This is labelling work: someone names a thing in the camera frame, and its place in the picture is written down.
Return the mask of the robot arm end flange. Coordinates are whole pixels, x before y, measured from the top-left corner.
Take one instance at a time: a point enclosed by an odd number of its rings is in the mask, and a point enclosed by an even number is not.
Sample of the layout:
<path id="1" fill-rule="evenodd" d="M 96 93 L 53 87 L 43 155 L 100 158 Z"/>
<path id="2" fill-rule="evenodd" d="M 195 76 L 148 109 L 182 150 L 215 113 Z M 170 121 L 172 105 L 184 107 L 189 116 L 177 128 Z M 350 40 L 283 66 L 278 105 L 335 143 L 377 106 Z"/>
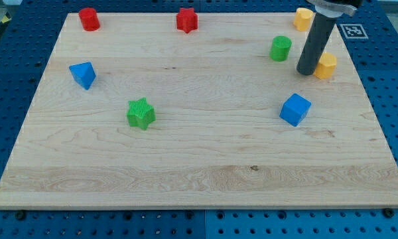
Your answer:
<path id="1" fill-rule="evenodd" d="M 316 12 L 329 18 L 341 17 L 346 14 L 354 16 L 363 0 L 306 0 L 314 5 Z"/>

